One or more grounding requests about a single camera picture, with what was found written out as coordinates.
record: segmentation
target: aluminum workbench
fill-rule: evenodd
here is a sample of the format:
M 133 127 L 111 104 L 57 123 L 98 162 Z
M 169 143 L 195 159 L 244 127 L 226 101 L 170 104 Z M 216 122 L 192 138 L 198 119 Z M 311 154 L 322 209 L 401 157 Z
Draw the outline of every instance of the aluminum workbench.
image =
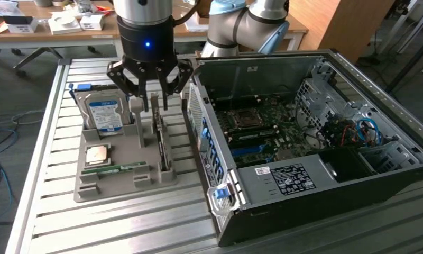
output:
M 61 60 L 6 253 L 423 253 L 423 181 L 387 202 L 228 248 L 216 247 L 180 112 L 169 100 L 178 184 L 98 201 L 73 200 L 82 118 L 69 83 L 111 84 L 113 58 Z M 147 91 L 159 85 L 147 83 Z M 149 113 L 142 119 L 149 120 Z

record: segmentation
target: gray floor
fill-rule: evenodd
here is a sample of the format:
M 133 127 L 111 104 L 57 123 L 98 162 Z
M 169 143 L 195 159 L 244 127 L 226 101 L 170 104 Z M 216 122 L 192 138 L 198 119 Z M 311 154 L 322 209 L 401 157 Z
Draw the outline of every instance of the gray floor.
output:
M 381 38 L 387 33 L 388 28 L 392 25 L 392 21 L 385 21 L 383 23 L 381 29 L 378 36 Z M 391 63 L 388 67 L 383 70 L 387 62 L 375 66 L 378 70 L 383 70 L 383 78 L 389 82 L 407 63 L 408 59 L 412 57 L 417 48 L 423 44 L 423 32 L 419 37 L 409 45 L 404 54 L 396 57 L 396 63 Z M 187 53 L 184 48 L 188 48 L 188 52 L 194 49 L 188 46 L 182 46 L 183 50 L 180 53 Z M 98 55 L 91 54 L 86 47 L 75 47 L 59 49 L 59 53 L 66 58 L 93 58 L 93 57 L 113 57 L 114 50 L 111 46 L 98 46 L 97 50 L 101 52 Z M 29 54 L 31 50 L 25 49 L 22 52 Z M 15 114 L 27 110 L 35 110 L 45 107 L 49 89 L 51 85 L 51 79 L 55 70 L 57 59 L 49 53 L 45 53 L 34 62 L 25 66 L 23 70 L 27 72 L 29 79 L 18 79 L 10 66 L 18 61 L 21 57 L 10 54 L 9 50 L 2 50 L 0 54 L 0 115 L 1 114 Z M 409 72 L 407 77 L 401 82 L 401 88 L 395 93 L 399 101 L 405 106 L 405 108 L 416 115 L 416 117 L 423 121 L 423 74 L 417 74 L 419 68 L 423 67 L 423 59 L 417 63 L 415 69 Z M 378 74 L 368 67 L 362 67 L 362 70 L 367 75 L 375 79 Z M 25 125 L 18 128 L 18 141 L 3 153 L 0 154 L 0 160 L 2 166 L 7 172 L 9 181 L 13 187 L 13 191 L 19 197 L 22 190 L 22 185 L 26 177 L 26 170 L 30 162 L 30 156 L 33 151 L 33 146 L 35 143 L 38 133 L 38 125 Z M 6 135 L 6 133 L 0 133 L 0 140 Z M 7 205 L 5 185 L 0 185 L 0 212 L 5 209 Z M 9 211 L 0 221 L 11 221 L 15 214 L 17 205 L 13 205 L 11 211 Z M 10 232 L 10 226 L 0 226 L 0 253 L 3 252 L 7 236 Z

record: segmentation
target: blue hard drive label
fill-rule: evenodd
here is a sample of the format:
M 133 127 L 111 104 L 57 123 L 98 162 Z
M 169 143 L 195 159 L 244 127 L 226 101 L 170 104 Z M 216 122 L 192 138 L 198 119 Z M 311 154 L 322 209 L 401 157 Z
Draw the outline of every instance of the blue hard drive label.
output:
M 103 133 L 115 132 L 122 128 L 122 119 L 117 101 L 90 102 L 89 103 L 95 128 Z
M 302 164 L 274 168 L 271 169 L 271 175 L 283 195 L 315 189 L 315 184 Z

